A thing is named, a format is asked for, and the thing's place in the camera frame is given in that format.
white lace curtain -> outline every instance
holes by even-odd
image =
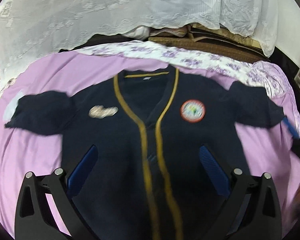
[[[36,59],[72,49],[96,33],[138,25],[177,28],[198,22],[258,40],[267,56],[277,31],[276,0],[3,0],[0,4],[0,86]]]

circular patch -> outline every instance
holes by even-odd
[[[188,122],[199,122],[205,114],[203,103],[194,99],[186,101],[180,111],[182,118]]]

bedding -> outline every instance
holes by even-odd
[[[162,28],[162,29],[152,29],[150,32],[150,37],[167,37],[167,36],[177,36],[182,38],[186,36],[188,32],[187,26],[183,26],[181,28],[172,29],[172,28]]]
[[[219,29],[221,21],[235,33],[252,35],[260,42],[265,55],[270,56],[277,31],[275,2],[3,0],[0,3],[0,89],[42,56],[60,49],[73,49],[95,33],[126,33],[140,25],[160,29],[198,22]]]
[[[295,124],[300,135],[300,114],[295,104],[293,90],[283,71],[275,64],[262,61],[249,64],[207,52],[166,47],[151,41],[101,44],[77,51],[86,55],[119,55],[132,58],[157,59],[186,68],[213,70],[228,77],[235,78],[243,84],[264,87],[270,98],[279,98],[289,93],[292,98],[291,103],[296,120]],[[0,89],[0,97],[5,88],[14,82],[15,79],[12,78],[3,89]]]
[[[216,37],[214,34],[189,33],[189,38],[170,38],[170,37],[149,37],[149,41],[159,43],[165,46],[174,46],[180,49],[199,50],[210,52],[225,57],[231,57],[234,60],[256,63],[260,60],[266,60],[262,53],[255,52],[249,48],[235,45],[233,41],[225,41],[223,38]]]
[[[137,50],[138,46],[136,44],[139,43],[134,43],[134,51],[129,48],[126,50],[130,57],[133,53],[134,56],[137,54],[142,56],[142,53],[146,52],[148,56],[151,53],[155,54],[155,51],[145,50],[144,43],[142,51]],[[98,46],[79,51],[101,53],[96,48]],[[107,50],[104,48],[103,53],[107,51],[111,54],[114,52],[115,46],[112,47],[112,50],[110,47]],[[186,51],[179,51],[176,48],[173,48],[173,51],[171,51],[171,48],[168,49],[170,54],[179,52],[179,58],[176,56],[172,59],[174,61],[179,59],[182,63],[181,54],[186,53]],[[274,65],[270,64],[269,68],[266,65],[260,68],[260,65],[244,64],[209,53],[200,52],[200,55],[197,54],[193,58],[197,61],[201,59],[201,62],[197,62],[195,67],[192,69],[180,67],[180,71],[209,77],[226,89],[229,89],[234,80],[243,80],[246,84],[251,82],[250,85],[255,85],[257,77],[260,77],[259,82],[265,87],[265,81],[274,78],[277,81],[276,86],[271,86],[272,83],[268,82],[267,94],[277,105],[283,106],[284,113],[291,123],[299,124],[297,130],[300,134],[300,122],[298,122],[298,117],[293,111],[293,93],[290,93],[289,86],[286,85],[284,79],[281,79],[283,77],[279,75],[281,71],[279,67],[276,69]],[[60,136],[44,137],[24,130],[4,129],[9,114],[5,115],[5,118],[3,118],[3,115],[13,98],[19,97],[21,91],[26,95],[38,94],[48,90],[65,91],[71,96],[85,87],[111,78],[123,69],[151,71],[166,66],[167,63],[163,61],[132,59],[123,57],[123,53],[121,53],[121,56],[98,57],[71,51],[50,55],[36,61],[16,79],[13,85],[4,91],[0,99],[0,222],[12,236],[14,234],[15,207],[24,174],[28,171],[33,171],[37,176],[50,174],[60,166],[61,161]],[[254,72],[255,75],[249,77],[245,74],[246,69],[254,69],[256,71]],[[236,130],[242,141],[251,174],[260,176],[265,171],[272,174],[282,208],[284,228],[287,231],[290,224],[285,219],[290,213],[293,195],[300,183],[300,160],[289,150],[292,140],[287,127],[284,124],[279,124],[270,130],[264,130],[236,124]],[[53,208],[51,197],[48,198],[59,228],[63,232],[67,232],[56,208]]]
[[[226,90],[168,65],[123,70],[72,97],[53,90],[26,95],[5,127],[61,134],[66,173],[97,146],[97,163],[72,200],[100,239],[194,239],[230,194],[201,165],[202,143],[250,174],[235,122],[270,129],[284,118],[264,88],[236,81]]]
[[[211,30],[211,29],[208,29],[208,28],[202,26],[201,24],[193,23],[193,24],[190,24],[189,31],[191,31],[192,27],[203,30],[205,32],[214,33],[219,36],[228,38],[228,39],[235,41],[236,43],[239,43],[243,46],[252,47],[252,48],[261,50],[261,45],[258,41],[255,41],[250,37],[243,37],[239,34],[233,34],[226,28],[220,28],[219,30]]]

embroidered emblem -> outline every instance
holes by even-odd
[[[202,102],[191,99],[181,106],[180,112],[184,120],[188,122],[199,122],[205,114],[205,107]]]
[[[102,119],[106,116],[113,116],[116,112],[118,112],[117,107],[103,108],[103,106],[94,106],[90,109],[89,116]]]

